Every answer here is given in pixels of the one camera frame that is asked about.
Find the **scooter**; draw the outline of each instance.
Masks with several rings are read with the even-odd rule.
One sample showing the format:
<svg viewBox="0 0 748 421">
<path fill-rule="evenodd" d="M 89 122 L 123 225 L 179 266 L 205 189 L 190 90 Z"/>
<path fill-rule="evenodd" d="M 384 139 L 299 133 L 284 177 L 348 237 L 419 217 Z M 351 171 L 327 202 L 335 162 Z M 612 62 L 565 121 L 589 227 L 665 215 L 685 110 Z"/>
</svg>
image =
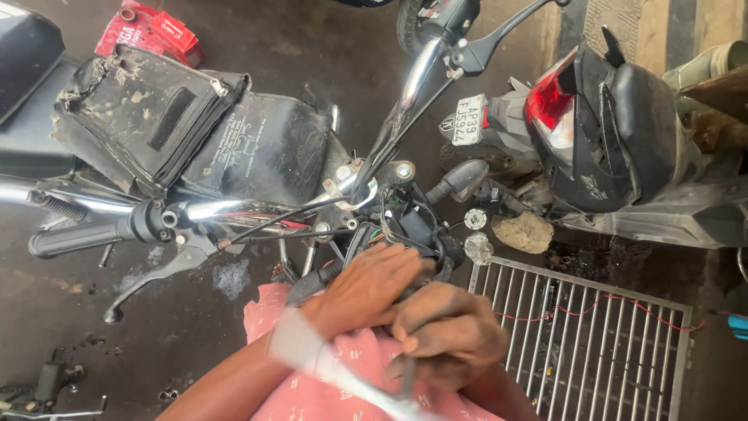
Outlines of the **scooter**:
<svg viewBox="0 0 748 421">
<path fill-rule="evenodd" d="M 110 324 L 150 282 L 220 252 L 240 253 L 251 241 L 279 242 L 291 283 L 299 279 L 285 253 L 292 238 L 309 241 L 301 277 L 319 275 L 320 244 L 345 267 L 384 241 L 418 249 L 435 263 L 433 280 L 448 281 L 465 251 L 433 205 L 477 194 L 488 164 L 461 163 L 424 192 L 415 165 L 393 158 L 437 98 L 460 77 L 480 75 L 503 37 L 549 2 L 536 0 L 470 44 L 479 0 L 435 4 L 435 18 L 422 26 L 423 51 L 362 159 L 341 145 L 334 105 L 254 93 L 249 75 L 192 70 L 125 44 L 78 66 L 52 22 L 0 1 L 0 199 L 59 215 L 29 241 L 39 258 L 105 247 L 105 262 L 127 240 L 177 245 L 173 261 L 113 302 L 104 317 Z M 450 57 L 447 80 L 417 107 L 442 55 Z M 78 225 L 54 226 L 68 219 Z"/>
<path fill-rule="evenodd" d="M 604 57 L 579 45 L 532 85 L 511 78 L 500 97 L 460 100 L 440 126 L 443 157 L 490 162 L 494 193 L 480 206 L 503 220 L 529 214 L 634 240 L 746 246 L 744 150 L 702 152 L 684 126 L 693 101 L 625 62 L 602 31 Z"/>
</svg>

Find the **wet floor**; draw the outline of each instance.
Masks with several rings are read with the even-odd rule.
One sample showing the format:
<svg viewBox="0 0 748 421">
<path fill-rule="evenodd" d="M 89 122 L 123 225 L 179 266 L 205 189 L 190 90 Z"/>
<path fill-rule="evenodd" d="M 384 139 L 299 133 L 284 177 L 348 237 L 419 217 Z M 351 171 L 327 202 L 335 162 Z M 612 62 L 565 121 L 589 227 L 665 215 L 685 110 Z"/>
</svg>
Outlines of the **wet floor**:
<svg viewBox="0 0 748 421">
<path fill-rule="evenodd" d="M 57 23 L 69 54 L 83 60 L 93 52 L 120 1 L 19 3 Z M 309 83 L 319 100 L 340 107 L 341 140 L 347 149 L 359 154 L 368 151 L 411 62 L 395 38 L 396 2 L 373 10 L 329 0 L 144 3 L 187 22 L 198 34 L 208 58 L 205 68 L 250 73 L 257 92 L 300 97 Z M 486 33 L 523 3 L 484 1 L 472 35 Z M 438 165 L 443 140 L 437 124 L 453 111 L 458 99 L 479 92 L 502 94 L 510 75 L 534 80 L 542 73 L 542 29 L 540 16 L 524 23 L 500 46 L 482 77 L 459 81 L 416 125 L 402 158 L 416 164 L 421 186 L 432 187 L 443 174 Z M 455 222 L 462 220 L 465 208 L 450 202 L 442 204 L 439 211 L 445 220 Z M 221 255 L 199 270 L 177 274 L 144 289 L 123 307 L 123 322 L 109 326 L 102 315 L 117 292 L 142 273 L 167 262 L 175 253 L 174 246 L 121 244 L 115 247 L 106 268 L 98 267 L 100 250 L 41 261 L 28 254 L 26 242 L 43 223 L 45 214 L 12 205 L 0 205 L 0 214 L 0 232 L 6 238 L 0 243 L 0 318 L 4 320 L 0 329 L 0 384 L 33 382 L 52 349 L 64 348 L 69 361 L 84 364 L 87 377 L 77 394 L 64 392 L 60 408 L 95 408 L 98 397 L 106 394 L 110 397 L 106 420 L 154 419 L 168 405 L 173 391 L 183 392 L 243 345 L 242 309 L 257 297 L 257 286 L 268 282 L 272 265 L 279 259 L 274 243 L 248 246 L 239 256 Z M 457 228 L 456 233 L 467 234 L 464 228 Z M 606 255 L 627 260 L 626 254 L 614 252 L 613 245 L 619 245 L 607 249 L 601 245 L 609 237 L 590 240 L 571 234 L 563 240 L 577 247 L 576 251 L 566 249 L 557 254 L 571 254 L 576 266 L 560 270 L 584 275 L 582 263 L 598 264 L 600 268 L 592 269 L 589 276 L 602 273 L 604 278 L 612 273 L 610 256 Z M 303 246 L 292 241 L 289 249 L 300 267 Z M 630 252 L 625 244 L 619 249 Z M 498 244 L 497 251 L 507 258 L 548 264 Z M 578 257 L 580 251 L 581 255 L 592 253 L 592 260 Z M 704 291 L 706 253 L 660 246 L 643 253 L 646 256 L 634 265 L 639 276 L 615 275 L 613 282 L 626 278 L 632 287 L 644 292 L 697 302 L 699 292 Z M 318 261 L 324 259 L 324 253 L 320 254 Z M 721 268 L 729 266 L 728 258 L 719 253 L 710 264 L 714 268 L 708 273 L 710 279 L 719 279 L 724 272 Z M 628 269 L 620 272 L 632 273 Z M 466 280 L 468 274 L 469 267 L 458 271 L 458 282 Z M 735 279 L 735 273 L 728 270 L 722 277 Z M 720 286 L 710 288 L 715 291 Z M 704 332 L 704 340 L 696 341 L 694 366 L 708 374 L 688 378 L 693 386 L 687 387 L 687 393 L 695 395 L 685 401 L 693 405 L 693 411 L 682 411 L 682 419 L 692 419 L 688 414 L 694 420 L 704 419 L 699 414 L 713 416 L 714 411 L 737 419 L 740 413 L 735 399 L 739 402 L 741 396 L 743 400 L 748 398 L 744 387 L 726 384 L 728 375 L 734 379 L 739 378 L 736 372 L 748 375 L 748 342 L 731 339 L 723 325 L 715 322 L 714 329 Z"/>
</svg>

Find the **steel grill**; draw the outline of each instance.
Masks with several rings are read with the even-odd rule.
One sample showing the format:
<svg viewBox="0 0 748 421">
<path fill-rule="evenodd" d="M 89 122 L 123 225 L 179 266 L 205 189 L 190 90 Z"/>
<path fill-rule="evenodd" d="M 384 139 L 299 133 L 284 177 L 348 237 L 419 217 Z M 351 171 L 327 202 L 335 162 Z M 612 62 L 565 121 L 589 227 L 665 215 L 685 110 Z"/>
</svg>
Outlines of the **steel grill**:
<svg viewBox="0 0 748 421">
<path fill-rule="evenodd" d="M 678 419 L 689 335 L 657 317 L 688 328 L 691 307 L 503 258 L 491 262 L 473 266 L 468 289 L 493 303 L 511 333 L 504 366 L 542 419 Z"/>
</svg>

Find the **coil spring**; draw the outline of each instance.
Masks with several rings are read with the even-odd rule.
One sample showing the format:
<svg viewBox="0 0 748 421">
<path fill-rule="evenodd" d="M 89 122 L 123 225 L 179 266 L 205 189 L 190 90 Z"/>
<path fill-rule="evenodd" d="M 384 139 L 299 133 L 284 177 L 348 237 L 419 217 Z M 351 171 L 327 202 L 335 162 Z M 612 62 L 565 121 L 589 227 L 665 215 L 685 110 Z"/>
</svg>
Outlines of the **coil spring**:
<svg viewBox="0 0 748 421">
<path fill-rule="evenodd" d="M 78 209 L 70 203 L 54 196 L 45 197 L 41 203 L 41 207 L 57 215 L 66 216 L 74 221 L 82 221 L 86 217 L 85 210 Z"/>
</svg>

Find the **pink shirt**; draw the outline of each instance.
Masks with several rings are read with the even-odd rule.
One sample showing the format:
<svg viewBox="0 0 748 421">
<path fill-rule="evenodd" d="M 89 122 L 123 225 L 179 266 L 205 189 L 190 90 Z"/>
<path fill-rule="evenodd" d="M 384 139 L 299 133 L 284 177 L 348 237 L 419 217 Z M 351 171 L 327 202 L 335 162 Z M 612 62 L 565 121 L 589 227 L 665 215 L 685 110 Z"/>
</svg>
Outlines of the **pink shirt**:
<svg viewBox="0 0 748 421">
<path fill-rule="evenodd" d="M 247 343 L 269 332 L 283 311 L 289 285 L 260 285 L 260 301 L 244 308 Z M 399 379 L 386 381 L 384 369 L 401 352 L 400 343 L 382 328 L 361 329 L 335 338 L 337 360 L 363 379 L 391 393 Z M 502 421 L 456 392 L 447 392 L 416 381 L 413 397 L 426 411 L 447 420 Z M 252 416 L 257 421 L 389 421 L 387 414 L 345 390 L 324 384 L 303 372 L 294 372 L 265 400 Z"/>
</svg>

